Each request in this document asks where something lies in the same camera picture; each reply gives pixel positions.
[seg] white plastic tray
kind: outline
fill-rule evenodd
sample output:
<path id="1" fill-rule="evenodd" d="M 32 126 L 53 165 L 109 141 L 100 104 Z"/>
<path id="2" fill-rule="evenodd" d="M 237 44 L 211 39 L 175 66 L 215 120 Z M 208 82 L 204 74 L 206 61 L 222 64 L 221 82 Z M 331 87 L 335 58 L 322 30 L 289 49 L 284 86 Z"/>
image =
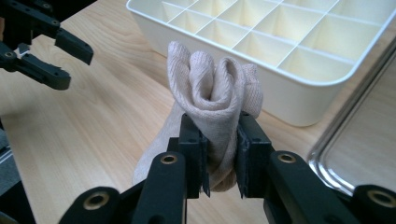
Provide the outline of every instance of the white plastic tray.
<path id="1" fill-rule="evenodd" d="M 295 126 L 318 122 L 396 14 L 395 0 L 129 0 L 166 56 L 177 40 L 215 60 L 255 63 L 263 109 Z"/>

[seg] robotic arm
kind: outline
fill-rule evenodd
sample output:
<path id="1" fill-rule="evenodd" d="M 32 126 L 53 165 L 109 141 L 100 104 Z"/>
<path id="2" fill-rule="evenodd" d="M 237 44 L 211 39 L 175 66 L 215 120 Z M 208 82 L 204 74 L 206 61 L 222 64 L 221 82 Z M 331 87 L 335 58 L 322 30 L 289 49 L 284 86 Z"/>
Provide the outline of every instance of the robotic arm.
<path id="1" fill-rule="evenodd" d="M 62 29 L 60 22 L 51 17 L 51 12 L 51 5 L 41 0 L 29 0 L 28 5 L 17 0 L 0 0 L 0 17 L 30 30 L 30 34 L 26 38 L 28 44 L 31 44 L 33 32 L 46 35 L 55 39 L 55 46 L 84 63 L 90 64 L 93 56 L 92 48 L 78 37 Z M 26 49 L 25 46 L 20 45 L 20 51 Z M 44 63 L 29 53 L 25 53 L 19 58 L 3 42 L 0 42 L 0 68 L 4 68 L 8 72 L 21 72 L 35 81 L 59 91 L 67 90 L 70 85 L 71 77 L 61 68 Z"/>
<path id="2" fill-rule="evenodd" d="M 303 158 L 275 151 L 256 120 L 243 112 L 234 159 L 242 198 L 262 198 L 271 224 L 396 223 L 396 192 L 357 186 L 352 196 L 327 187 Z M 207 139 L 187 115 L 178 138 L 154 158 L 148 177 L 119 193 L 97 187 L 79 195 L 60 224 L 186 223 L 186 200 L 210 195 L 206 170 Z"/>

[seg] table surface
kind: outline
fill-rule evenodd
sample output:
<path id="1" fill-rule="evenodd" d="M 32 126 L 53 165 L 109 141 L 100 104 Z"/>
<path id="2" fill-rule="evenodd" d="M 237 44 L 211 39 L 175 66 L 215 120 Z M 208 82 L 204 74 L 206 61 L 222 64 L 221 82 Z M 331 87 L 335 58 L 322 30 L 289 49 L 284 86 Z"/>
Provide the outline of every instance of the table surface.
<path id="1" fill-rule="evenodd" d="M 0 117 L 37 223 L 57 223 L 87 189 L 131 187 L 144 149 L 161 129 L 174 102 L 166 59 L 151 50 L 125 0 L 98 0 L 63 22 L 90 43 L 90 66 L 40 36 L 31 53 L 72 76 L 54 91 L 18 73 L 0 71 Z M 306 158 L 334 116 L 395 36 L 395 22 L 379 39 L 323 120 L 297 128 L 261 112 L 258 122 L 276 149 Z M 237 188 L 189 201 L 190 223 L 263 223 L 262 200 L 241 200 Z"/>

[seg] screw hole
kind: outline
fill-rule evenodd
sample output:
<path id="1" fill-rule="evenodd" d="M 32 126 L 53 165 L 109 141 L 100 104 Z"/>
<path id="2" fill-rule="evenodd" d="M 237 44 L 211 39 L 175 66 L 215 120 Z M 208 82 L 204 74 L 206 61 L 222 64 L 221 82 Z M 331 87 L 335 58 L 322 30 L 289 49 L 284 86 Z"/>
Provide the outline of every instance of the screw hole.
<path id="1" fill-rule="evenodd" d="M 12 56 L 14 56 L 14 54 L 12 52 L 6 52 L 4 55 L 6 55 L 6 57 L 11 58 Z"/>
<path id="2" fill-rule="evenodd" d="M 285 163 L 294 163 L 294 162 L 296 162 L 296 158 L 295 158 L 295 157 L 293 157 L 293 156 L 290 155 L 290 154 L 286 154 L 286 153 L 280 154 L 279 156 L 277 156 L 277 158 L 278 158 L 280 161 L 283 161 L 283 162 L 285 162 Z"/>
<path id="3" fill-rule="evenodd" d="M 372 189 L 367 191 L 367 195 L 373 202 L 380 204 L 384 207 L 396 207 L 396 199 L 392 195 L 384 191 Z"/>
<path id="4" fill-rule="evenodd" d="M 84 208 L 86 210 L 96 210 L 107 204 L 109 196 L 105 191 L 95 192 L 84 201 Z"/>
<path id="5" fill-rule="evenodd" d="M 174 155 L 165 155 L 161 158 L 163 164 L 172 164 L 177 161 L 177 157 Z"/>

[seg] white sock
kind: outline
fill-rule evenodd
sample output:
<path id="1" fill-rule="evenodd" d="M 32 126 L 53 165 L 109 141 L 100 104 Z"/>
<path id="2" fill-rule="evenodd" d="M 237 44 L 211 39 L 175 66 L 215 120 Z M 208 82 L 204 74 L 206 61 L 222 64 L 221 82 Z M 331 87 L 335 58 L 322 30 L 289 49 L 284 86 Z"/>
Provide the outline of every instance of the white sock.
<path id="1" fill-rule="evenodd" d="M 211 190 L 224 191 L 235 184 L 233 157 L 236 127 L 241 110 L 257 118 L 262 108 L 262 90 L 256 67 L 241 66 L 233 58 L 220 60 L 215 69 L 210 55 L 188 50 L 172 42 L 168 51 L 168 78 L 175 98 L 163 128 L 148 147 L 134 171 L 134 184 L 147 177 L 152 159 L 164 152 L 169 137 L 178 137 L 185 112 L 208 138 L 207 169 Z"/>

